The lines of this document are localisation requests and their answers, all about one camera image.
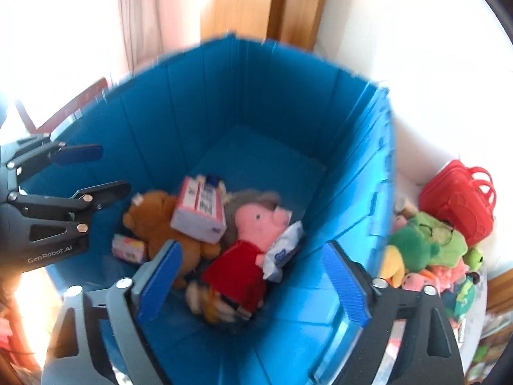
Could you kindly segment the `colourful sanitary pad pack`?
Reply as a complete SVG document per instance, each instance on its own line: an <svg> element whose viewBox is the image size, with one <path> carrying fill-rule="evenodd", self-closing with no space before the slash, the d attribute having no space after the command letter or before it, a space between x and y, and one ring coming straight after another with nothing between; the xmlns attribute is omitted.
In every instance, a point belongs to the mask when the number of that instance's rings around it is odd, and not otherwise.
<svg viewBox="0 0 513 385"><path fill-rule="evenodd" d="M125 235L113 236L111 250L116 258L129 263L143 264L148 259L145 242Z"/></svg>

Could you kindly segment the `pink pig plush red dress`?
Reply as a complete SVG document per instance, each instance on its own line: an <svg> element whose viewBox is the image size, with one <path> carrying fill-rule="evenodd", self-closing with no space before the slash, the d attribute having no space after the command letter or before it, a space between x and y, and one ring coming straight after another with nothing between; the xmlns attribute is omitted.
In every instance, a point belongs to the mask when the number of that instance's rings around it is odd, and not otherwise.
<svg viewBox="0 0 513 385"><path fill-rule="evenodd" d="M248 320L262 305L267 283L264 258L290 225L291 212L270 210L257 202L235 213L237 239L190 282L185 299L189 310L209 323Z"/></svg>

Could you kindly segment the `white wet wipes pack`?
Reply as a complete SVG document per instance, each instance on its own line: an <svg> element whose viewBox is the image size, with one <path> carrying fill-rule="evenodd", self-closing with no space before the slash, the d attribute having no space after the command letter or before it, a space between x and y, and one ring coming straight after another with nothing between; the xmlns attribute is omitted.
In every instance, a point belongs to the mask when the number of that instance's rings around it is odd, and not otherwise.
<svg viewBox="0 0 513 385"><path fill-rule="evenodd" d="M279 283L282 281L282 268L297 252L304 236L303 224L296 221L286 228L264 256L264 280Z"/></svg>

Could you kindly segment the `pink white tissue pack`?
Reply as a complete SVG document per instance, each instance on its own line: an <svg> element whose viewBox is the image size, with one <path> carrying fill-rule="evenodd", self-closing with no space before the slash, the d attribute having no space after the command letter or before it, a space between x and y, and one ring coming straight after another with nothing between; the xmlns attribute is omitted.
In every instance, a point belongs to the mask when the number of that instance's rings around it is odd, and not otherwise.
<svg viewBox="0 0 513 385"><path fill-rule="evenodd" d="M186 176L171 217L171 228L216 244L226 231L222 191L212 178Z"/></svg>

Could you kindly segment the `brown teddy bear plush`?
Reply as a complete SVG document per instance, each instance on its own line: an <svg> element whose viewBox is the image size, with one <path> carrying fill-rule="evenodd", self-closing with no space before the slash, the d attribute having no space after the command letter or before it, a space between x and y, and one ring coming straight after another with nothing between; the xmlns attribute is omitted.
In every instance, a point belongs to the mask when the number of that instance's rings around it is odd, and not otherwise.
<svg viewBox="0 0 513 385"><path fill-rule="evenodd" d="M171 218L177 204L177 197L161 190L145 194L136 193L131 205L122 216L122 224L136 237L146 243L150 260L153 260L164 244L169 241L180 243L183 260L178 275L173 282L174 289L187 286L185 277L193 273L200 261L213 260L221 253L219 243L209 244L198 241L171 228Z"/></svg>

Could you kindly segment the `pile of small plush toys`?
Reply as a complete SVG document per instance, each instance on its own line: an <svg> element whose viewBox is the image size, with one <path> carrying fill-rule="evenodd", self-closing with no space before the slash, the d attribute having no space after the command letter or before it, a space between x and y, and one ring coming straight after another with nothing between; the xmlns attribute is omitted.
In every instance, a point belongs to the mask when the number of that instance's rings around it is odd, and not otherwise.
<svg viewBox="0 0 513 385"><path fill-rule="evenodd" d="M396 215L392 233L403 227L411 217L403 214ZM385 279L390 286L403 290L419 292L426 286L433 287L436 294L442 298L451 325L458 326L475 301L476 285L480 281L479 273L471 267L469 262L469 253L470 250L453 269L429 266L419 272L408 272L398 249L387 242L378 276Z"/></svg>

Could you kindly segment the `green frog plush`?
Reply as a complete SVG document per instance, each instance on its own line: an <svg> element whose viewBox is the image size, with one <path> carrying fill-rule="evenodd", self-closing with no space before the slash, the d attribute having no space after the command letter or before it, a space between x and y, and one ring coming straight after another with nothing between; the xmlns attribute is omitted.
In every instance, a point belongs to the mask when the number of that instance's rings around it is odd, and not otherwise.
<svg viewBox="0 0 513 385"><path fill-rule="evenodd" d="M394 231L388 244L398 249L408 272L429 266L453 269L470 250L460 231L423 211Z"/></svg>

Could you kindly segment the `red plastic handbag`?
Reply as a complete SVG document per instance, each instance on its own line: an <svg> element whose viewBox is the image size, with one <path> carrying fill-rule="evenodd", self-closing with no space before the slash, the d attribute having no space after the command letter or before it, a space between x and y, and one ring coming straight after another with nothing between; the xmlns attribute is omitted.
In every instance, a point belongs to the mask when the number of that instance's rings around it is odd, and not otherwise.
<svg viewBox="0 0 513 385"><path fill-rule="evenodd" d="M486 169L452 160L424 186L419 209L452 225L467 246L474 247L493 229L496 202L497 192Z"/></svg>

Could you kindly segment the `pink curtain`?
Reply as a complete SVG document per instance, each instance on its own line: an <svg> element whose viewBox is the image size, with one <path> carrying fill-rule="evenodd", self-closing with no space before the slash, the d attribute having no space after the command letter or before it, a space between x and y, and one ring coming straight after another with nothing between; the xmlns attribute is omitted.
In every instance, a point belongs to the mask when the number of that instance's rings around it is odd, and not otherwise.
<svg viewBox="0 0 513 385"><path fill-rule="evenodd" d="M201 40L201 15L212 0L118 0L130 73Z"/></svg>

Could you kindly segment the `blue plastic storage bin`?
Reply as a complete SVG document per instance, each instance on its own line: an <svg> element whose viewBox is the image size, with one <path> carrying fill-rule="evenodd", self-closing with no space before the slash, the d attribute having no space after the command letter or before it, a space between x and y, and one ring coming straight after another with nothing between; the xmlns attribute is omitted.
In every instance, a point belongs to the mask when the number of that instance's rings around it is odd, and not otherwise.
<svg viewBox="0 0 513 385"><path fill-rule="evenodd" d="M143 331L173 384L329 383L358 330L324 271L338 243L372 274L394 202L395 144L385 90L314 56L228 37L114 88L61 139L98 143L94 163L52 165L23 187L70 196L116 180L176 193L186 176L275 191L305 235L264 306L228 331L172 292Z"/></svg>

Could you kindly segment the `wooden door frame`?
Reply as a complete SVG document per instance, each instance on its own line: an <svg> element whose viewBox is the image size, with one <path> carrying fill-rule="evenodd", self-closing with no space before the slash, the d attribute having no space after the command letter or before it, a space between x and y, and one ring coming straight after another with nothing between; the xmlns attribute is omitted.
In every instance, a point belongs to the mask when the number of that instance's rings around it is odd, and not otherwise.
<svg viewBox="0 0 513 385"><path fill-rule="evenodd" d="M325 0L202 0L201 38L234 32L256 40L272 39L311 51Z"/></svg>

